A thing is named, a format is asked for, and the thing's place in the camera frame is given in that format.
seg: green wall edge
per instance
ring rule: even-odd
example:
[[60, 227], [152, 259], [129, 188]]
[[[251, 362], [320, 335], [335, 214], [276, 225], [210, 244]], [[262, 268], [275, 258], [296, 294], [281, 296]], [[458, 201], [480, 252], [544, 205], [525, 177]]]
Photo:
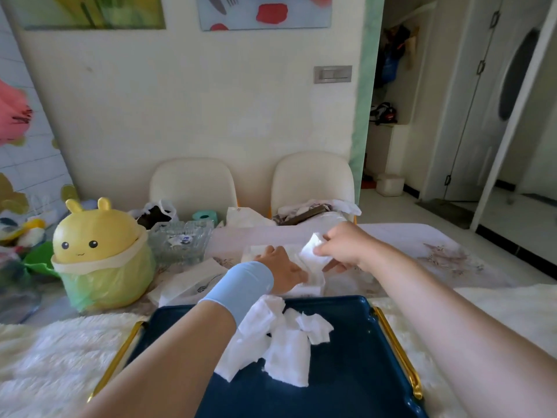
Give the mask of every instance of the green wall edge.
[[368, 140], [369, 109], [372, 104], [373, 82], [381, 22], [383, 20], [383, 4], [385, 0], [366, 0], [364, 31], [361, 36], [360, 77], [352, 132], [352, 149], [350, 150], [350, 168], [354, 176], [354, 192], [356, 203], [360, 202], [361, 175], [364, 172], [364, 156]]

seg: light switch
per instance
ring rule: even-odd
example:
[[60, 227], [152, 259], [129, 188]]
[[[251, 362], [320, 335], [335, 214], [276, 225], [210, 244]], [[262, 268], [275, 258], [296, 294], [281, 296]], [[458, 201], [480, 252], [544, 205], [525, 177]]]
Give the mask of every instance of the light switch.
[[315, 66], [314, 83], [352, 82], [352, 66]]

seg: green bowl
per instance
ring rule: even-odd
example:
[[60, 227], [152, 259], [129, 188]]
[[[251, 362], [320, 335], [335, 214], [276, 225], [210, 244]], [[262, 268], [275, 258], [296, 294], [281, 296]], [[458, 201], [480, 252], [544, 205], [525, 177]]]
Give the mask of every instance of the green bowl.
[[54, 255], [52, 242], [45, 242], [28, 253], [23, 260], [23, 264], [35, 273], [59, 277], [59, 274], [54, 271], [54, 267], [50, 261], [52, 255]]

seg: white chair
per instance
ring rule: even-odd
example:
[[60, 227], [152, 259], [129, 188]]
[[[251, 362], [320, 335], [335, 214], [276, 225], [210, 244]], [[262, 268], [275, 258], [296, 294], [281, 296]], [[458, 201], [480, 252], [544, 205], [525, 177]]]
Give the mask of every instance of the white chair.
[[354, 178], [348, 162], [335, 154], [309, 151], [280, 160], [271, 188], [271, 213], [310, 199], [354, 202]]
[[179, 158], [157, 167], [149, 188], [149, 199], [171, 201], [182, 221], [193, 213], [214, 210], [219, 220], [228, 207], [237, 207], [236, 188], [230, 170], [212, 158]]

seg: tray handle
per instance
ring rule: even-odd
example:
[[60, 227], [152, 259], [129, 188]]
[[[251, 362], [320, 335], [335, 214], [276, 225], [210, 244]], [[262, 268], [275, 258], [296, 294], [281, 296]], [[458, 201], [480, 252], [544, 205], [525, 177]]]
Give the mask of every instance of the tray handle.
[[419, 379], [419, 375], [416, 372], [414, 365], [410, 362], [408, 355], [400, 345], [400, 342], [397, 339], [397, 336], [394, 334], [393, 329], [391, 328], [389, 322], [386, 320], [385, 314], [379, 307], [373, 307], [373, 311], [377, 318], [379, 319], [379, 325], [381, 326], [381, 330], [385, 334], [391, 349], [393, 349], [394, 356], [397, 358], [398, 363], [402, 367], [408, 382], [412, 387], [412, 393], [417, 400], [423, 399], [423, 391], [422, 391], [422, 382]]
[[138, 321], [134, 324], [128, 338], [125, 340], [124, 343], [122, 343], [122, 346], [120, 346], [118, 352], [116, 352], [116, 355], [108, 365], [108, 368], [106, 369], [105, 373], [102, 375], [101, 379], [93, 389], [93, 393], [89, 395], [89, 399], [87, 399], [87, 403], [89, 403], [91, 399], [93, 399], [97, 394], [99, 394], [99, 392], [108, 384], [108, 381], [114, 374], [114, 371], [116, 371], [118, 364], [120, 363], [120, 361], [122, 360], [122, 358], [124, 357], [128, 349], [130, 348], [130, 345], [134, 341], [139, 330], [141, 330], [145, 324], [146, 322], [144, 321]]

